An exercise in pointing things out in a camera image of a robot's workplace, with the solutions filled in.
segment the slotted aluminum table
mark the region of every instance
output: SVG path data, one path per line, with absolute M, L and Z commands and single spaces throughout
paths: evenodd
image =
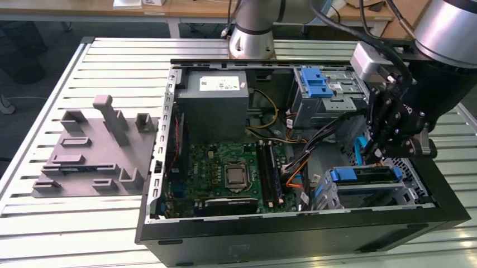
M 278 59 L 349 60 L 354 42 L 277 41 Z M 66 72 L 0 180 L 0 262 L 12 267 L 163 267 L 146 247 L 134 244 L 140 196 L 31 197 L 50 157 L 66 109 L 92 109 L 96 94 L 114 97 L 124 116 L 160 117 L 170 59 L 227 58 L 227 44 L 207 39 L 104 39 L 80 44 Z M 430 136 L 436 159 L 473 217 L 386 253 L 250 262 L 271 267 L 476 267 L 477 266 L 477 124 L 458 105 L 440 118 Z

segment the gray power supply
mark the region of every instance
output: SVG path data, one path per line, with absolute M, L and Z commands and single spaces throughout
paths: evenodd
M 176 96 L 191 143 L 243 140 L 249 105 L 245 71 L 194 71 Z

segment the ram slot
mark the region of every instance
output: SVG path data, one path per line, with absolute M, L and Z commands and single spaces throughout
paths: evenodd
M 262 185 L 262 199 L 263 204 L 267 207 L 274 206 L 274 196 L 273 196 L 273 187 L 270 183 L 270 176 L 269 176 L 269 169 L 267 169 L 267 156 L 266 156 L 266 148 L 262 141 L 255 144 L 255 151 L 257 151 L 257 162 L 259 167 L 259 178 L 261 178 L 261 185 Z
M 270 163 L 269 173 L 273 183 L 274 203 L 282 204 L 283 192 L 282 192 L 282 185 L 281 185 L 281 174 L 277 167 L 277 157 L 275 157 L 274 146 L 271 141 L 269 141 L 269 145 L 267 145 L 267 161 Z

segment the black cylinder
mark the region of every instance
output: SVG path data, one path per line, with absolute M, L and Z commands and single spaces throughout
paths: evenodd
M 477 70 L 456 68 L 436 61 L 409 65 L 417 84 L 402 94 L 402 101 L 436 122 L 477 85 Z

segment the green circuit board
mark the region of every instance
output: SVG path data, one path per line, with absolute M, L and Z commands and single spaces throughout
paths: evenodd
M 274 152 L 277 164 L 281 166 L 286 162 L 285 148 L 281 144 L 274 145 Z M 243 165 L 245 163 L 249 172 L 247 186 L 238 192 L 234 192 L 226 185 L 225 169 L 230 164 Z M 171 189 L 172 192 L 183 192 L 180 198 L 175 197 L 172 199 L 176 218 L 194 217 L 195 201 L 210 198 L 257 198 L 259 201 L 258 213 L 291 212 L 295 210 L 295 196 L 293 192 L 285 192 L 285 202 L 274 208 L 263 205 L 254 143 L 191 145 L 186 182 L 172 183 Z

